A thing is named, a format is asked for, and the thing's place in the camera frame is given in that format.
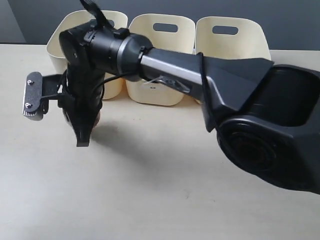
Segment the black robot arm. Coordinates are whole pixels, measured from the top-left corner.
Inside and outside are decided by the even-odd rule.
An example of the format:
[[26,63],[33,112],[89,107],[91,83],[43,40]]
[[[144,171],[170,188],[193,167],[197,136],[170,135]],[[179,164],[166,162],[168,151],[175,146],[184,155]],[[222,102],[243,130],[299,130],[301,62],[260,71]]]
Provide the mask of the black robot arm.
[[202,103],[227,158],[274,186],[320,192],[320,73],[265,58],[220,59],[155,48],[126,28],[92,20],[59,34],[67,59],[64,112],[89,145],[103,78],[144,79]]

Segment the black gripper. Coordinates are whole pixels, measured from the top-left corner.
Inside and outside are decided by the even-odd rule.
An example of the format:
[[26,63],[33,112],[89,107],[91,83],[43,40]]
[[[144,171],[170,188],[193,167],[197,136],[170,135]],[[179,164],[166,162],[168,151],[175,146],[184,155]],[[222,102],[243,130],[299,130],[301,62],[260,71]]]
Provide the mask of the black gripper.
[[68,63],[59,104],[65,110],[76,136],[77,147],[88,147],[94,123],[102,108],[105,73],[91,67]]

